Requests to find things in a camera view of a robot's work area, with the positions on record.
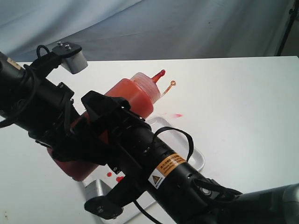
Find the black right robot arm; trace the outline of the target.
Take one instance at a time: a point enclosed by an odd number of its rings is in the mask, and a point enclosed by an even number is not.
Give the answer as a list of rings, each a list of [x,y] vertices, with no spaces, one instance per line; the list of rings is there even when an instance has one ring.
[[[84,208],[103,219],[118,217],[123,207],[148,192],[178,224],[296,224],[297,184],[243,194],[205,178],[130,111],[129,103],[94,91],[81,99],[91,130],[107,134],[108,164],[124,173],[112,189],[100,181]]]

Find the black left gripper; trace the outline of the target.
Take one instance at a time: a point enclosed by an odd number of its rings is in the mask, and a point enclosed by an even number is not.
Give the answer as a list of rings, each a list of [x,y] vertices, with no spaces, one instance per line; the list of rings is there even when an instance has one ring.
[[[43,131],[28,132],[36,143],[47,147],[50,156],[59,162],[87,162],[103,164],[103,142],[92,130],[87,112],[81,116],[73,107],[74,92],[64,83],[55,87],[54,92],[62,93],[58,104],[59,113]]]

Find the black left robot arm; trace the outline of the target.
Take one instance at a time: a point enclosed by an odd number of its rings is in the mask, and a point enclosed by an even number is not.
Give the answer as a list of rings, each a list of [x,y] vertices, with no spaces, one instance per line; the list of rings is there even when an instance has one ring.
[[[0,126],[15,124],[26,130],[36,143],[50,148],[58,161],[104,165],[105,154],[100,152],[104,144],[74,108],[74,92],[47,79],[63,59],[64,55],[50,52],[31,65],[20,66],[1,54]]]

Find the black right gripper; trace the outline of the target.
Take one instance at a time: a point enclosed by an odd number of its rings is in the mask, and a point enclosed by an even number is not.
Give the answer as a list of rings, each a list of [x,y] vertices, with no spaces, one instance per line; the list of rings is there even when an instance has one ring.
[[[121,170],[138,187],[148,186],[148,178],[159,163],[159,139],[150,126],[129,111],[131,106],[122,97],[89,91],[81,102],[103,142],[102,165]]]

